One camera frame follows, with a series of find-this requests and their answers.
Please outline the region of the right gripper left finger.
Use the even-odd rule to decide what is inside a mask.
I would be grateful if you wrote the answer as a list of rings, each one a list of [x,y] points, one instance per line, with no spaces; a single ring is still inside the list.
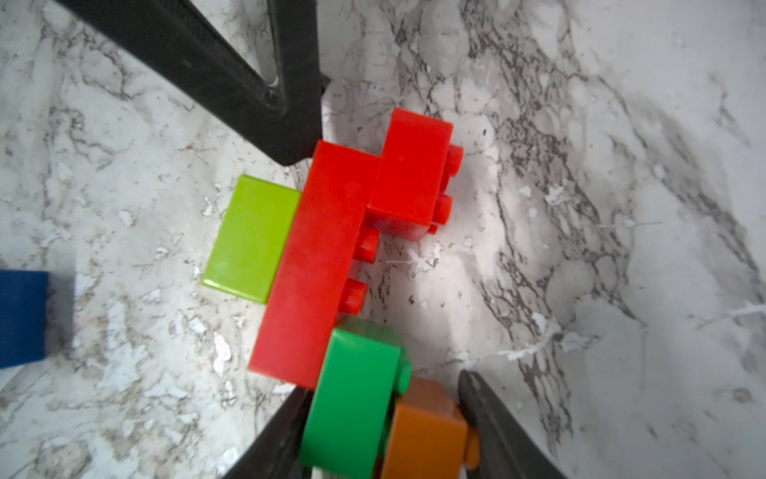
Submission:
[[[297,387],[224,479],[310,478],[298,459],[313,392]]]

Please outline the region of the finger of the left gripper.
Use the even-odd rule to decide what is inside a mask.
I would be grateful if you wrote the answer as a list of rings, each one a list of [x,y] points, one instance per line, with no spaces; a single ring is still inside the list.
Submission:
[[[319,114],[326,86],[320,73],[316,1],[267,1],[275,88],[288,113]]]
[[[170,81],[282,166],[312,156],[319,114],[288,113],[189,1],[69,0],[64,7]]]

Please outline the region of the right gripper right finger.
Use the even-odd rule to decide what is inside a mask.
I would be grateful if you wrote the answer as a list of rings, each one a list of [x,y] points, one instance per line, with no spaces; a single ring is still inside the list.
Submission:
[[[459,407],[477,437],[471,446],[469,478],[562,478],[489,383],[476,371],[462,370]]]

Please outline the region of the orange lego brick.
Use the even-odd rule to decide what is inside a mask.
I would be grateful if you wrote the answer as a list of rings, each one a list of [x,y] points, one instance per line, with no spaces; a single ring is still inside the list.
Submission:
[[[382,467],[387,478],[458,478],[481,460],[478,433],[439,382],[414,377],[397,398]]]

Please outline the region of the dark green lego brick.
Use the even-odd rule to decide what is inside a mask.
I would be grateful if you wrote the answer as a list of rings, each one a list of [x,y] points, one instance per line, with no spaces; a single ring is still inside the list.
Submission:
[[[370,478],[392,398],[412,362],[395,331],[347,317],[333,329],[303,432],[299,459],[345,478]]]

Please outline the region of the long red lego brick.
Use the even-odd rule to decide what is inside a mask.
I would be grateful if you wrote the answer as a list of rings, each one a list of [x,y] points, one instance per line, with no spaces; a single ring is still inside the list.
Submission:
[[[349,271],[377,254],[379,235],[364,221],[378,164],[373,155],[317,144],[250,371],[315,389],[339,315],[360,313],[368,291]]]

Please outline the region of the lime green lego brick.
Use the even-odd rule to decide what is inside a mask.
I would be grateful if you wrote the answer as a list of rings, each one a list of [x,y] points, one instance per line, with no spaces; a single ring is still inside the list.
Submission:
[[[201,282],[264,305],[300,200],[300,193],[242,175],[213,244]]]

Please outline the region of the small red lego brick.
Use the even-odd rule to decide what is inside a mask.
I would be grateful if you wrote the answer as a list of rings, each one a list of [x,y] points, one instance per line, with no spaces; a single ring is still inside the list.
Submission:
[[[420,241],[448,223],[446,194],[463,161],[453,126],[406,110],[393,112],[368,203],[365,225],[384,235]]]

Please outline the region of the blue lego brick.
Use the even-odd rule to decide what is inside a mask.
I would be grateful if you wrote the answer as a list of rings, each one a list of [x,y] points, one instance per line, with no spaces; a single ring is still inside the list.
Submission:
[[[47,271],[1,272],[1,368],[45,357]]]

